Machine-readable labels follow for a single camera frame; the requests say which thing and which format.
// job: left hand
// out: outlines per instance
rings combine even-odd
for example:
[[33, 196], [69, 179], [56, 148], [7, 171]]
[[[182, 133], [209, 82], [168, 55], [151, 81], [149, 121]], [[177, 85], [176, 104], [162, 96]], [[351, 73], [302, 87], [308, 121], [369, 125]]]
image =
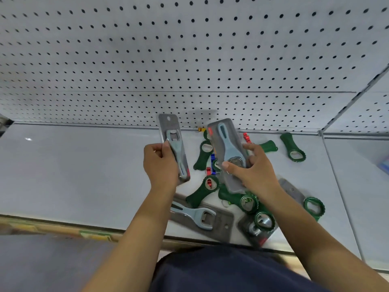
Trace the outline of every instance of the left hand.
[[168, 141], [145, 146], [143, 168], [150, 179], [152, 190], [167, 190], [175, 193], [178, 184], [178, 166]]

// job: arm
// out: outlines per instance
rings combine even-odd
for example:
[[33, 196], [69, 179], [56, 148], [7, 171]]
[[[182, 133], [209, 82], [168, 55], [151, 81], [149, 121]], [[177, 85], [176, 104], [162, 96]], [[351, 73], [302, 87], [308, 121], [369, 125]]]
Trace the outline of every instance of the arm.
[[168, 142], [144, 149], [151, 190], [111, 255], [83, 292], [148, 291], [170, 218], [178, 167]]
[[229, 162], [223, 162], [223, 168], [241, 179], [273, 213], [313, 281], [334, 292], [389, 291], [386, 280], [333, 238], [281, 188], [259, 145], [244, 144], [244, 148], [254, 151], [255, 156], [250, 156], [251, 168]]

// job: clear plastic blister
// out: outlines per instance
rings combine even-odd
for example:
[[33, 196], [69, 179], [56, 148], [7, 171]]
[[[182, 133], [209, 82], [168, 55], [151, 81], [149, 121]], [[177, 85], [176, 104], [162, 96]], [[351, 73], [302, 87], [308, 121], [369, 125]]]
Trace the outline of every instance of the clear plastic blister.
[[[249, 155], [243, 148], [231, 119], [210, 123], [207, 131], [219, 164], [229, 161], [239, 167], [250, 167]], [[239, 178], [228, 174], [224, 169], [221, 170], [221, 175], [229, 192], [244, 193], [247, 190]]]

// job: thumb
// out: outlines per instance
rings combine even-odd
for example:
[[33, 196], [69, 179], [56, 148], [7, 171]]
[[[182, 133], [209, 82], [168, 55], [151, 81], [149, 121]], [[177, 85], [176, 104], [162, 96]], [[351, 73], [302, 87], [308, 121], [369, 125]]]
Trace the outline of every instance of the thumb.
[[170, 147], [169, 141], [165, 141], [162, 144], [162, 157], [163, 158], [173, 158], [174, 154], [172, 152], [172, 148]]
[[245, 177], [245, 168], [236, 166], [235, 164], [232, 164], [230, 162], [224, 161], [221, 166], [225, 171], [227, 171], [229, 174], [235, 175], [240, 180], [242, 180]]

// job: hand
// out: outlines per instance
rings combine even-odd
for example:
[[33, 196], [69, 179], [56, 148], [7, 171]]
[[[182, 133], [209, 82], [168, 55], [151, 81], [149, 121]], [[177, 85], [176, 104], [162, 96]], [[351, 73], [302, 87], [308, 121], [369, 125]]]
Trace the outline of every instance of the hand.
[[168, 141], [145, 146], [143, 168], [150, 179], [152, 190], [175, 193], [178, 166]]
[[251, 192], [261, 198], [279, 187], [277, 177], [261, 146], [247, 143], [243, 144], [243, 147], [254, 151], [254, 156], [249, 157], [251, 168], [242, 168], [226, 161], [222, 163], [222, 167], [238, 177]]

